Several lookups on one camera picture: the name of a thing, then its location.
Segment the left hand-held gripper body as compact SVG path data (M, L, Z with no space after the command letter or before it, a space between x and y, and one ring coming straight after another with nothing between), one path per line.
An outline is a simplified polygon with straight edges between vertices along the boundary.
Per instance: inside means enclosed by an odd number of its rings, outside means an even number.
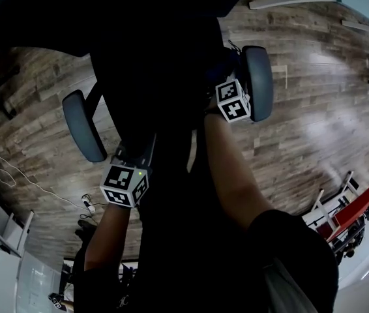
M100 182L107 202L127 208L138 206L149 188L155 141L156 134L153 134L141 156L132 156L123 142L118 145Z

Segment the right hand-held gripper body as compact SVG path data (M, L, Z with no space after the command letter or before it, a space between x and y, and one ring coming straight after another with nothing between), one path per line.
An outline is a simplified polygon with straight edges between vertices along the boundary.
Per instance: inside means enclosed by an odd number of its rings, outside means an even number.
M221 115L229 123L249 118L252 112L249 96L240 80L243 80L240 67L217 78L210 89L214 104L209 104L205 113Z

